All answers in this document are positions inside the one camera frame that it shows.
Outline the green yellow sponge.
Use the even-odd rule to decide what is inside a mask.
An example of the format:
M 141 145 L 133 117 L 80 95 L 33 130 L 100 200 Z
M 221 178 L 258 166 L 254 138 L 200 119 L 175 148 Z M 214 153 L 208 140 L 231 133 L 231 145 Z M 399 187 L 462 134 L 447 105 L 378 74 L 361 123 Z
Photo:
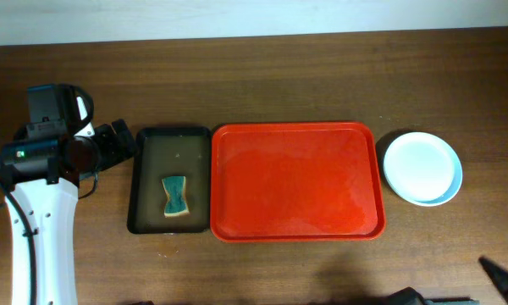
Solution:
M 164 216 L 173 218 L 189 214 L 185 194 L 186 177 L 169 176 L 162 179 L 162 184 L 167 198 L 164 204 Z

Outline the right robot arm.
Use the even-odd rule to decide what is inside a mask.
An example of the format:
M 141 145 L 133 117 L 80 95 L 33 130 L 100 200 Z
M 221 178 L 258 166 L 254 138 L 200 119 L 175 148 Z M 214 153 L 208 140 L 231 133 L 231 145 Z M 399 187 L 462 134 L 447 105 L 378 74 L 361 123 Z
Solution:
M 483 271 L 489 277 L 497 292 L 503 298 L 505 304 L 508 304 L 508 270 L 489 258 L 480 257 L 479 264 Z M 407 287 L 401 291 L 386 297 L 382 304 L 386 305 L 480 305 L 480 301 L 466 298 L 445 298 L 445 299 L 427 299 L 418 291 Z

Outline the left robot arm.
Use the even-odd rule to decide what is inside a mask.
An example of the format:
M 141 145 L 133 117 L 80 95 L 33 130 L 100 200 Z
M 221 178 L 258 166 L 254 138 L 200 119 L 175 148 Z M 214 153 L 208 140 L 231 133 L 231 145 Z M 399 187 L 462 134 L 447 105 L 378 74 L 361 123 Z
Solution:
M 29 123 L 0 155 L 0 190 L 12 229 L 13 304 L 76 304 L 74 218 L 79 183 L 137 152 L 127 124 L 115 120 L 69 130 Z

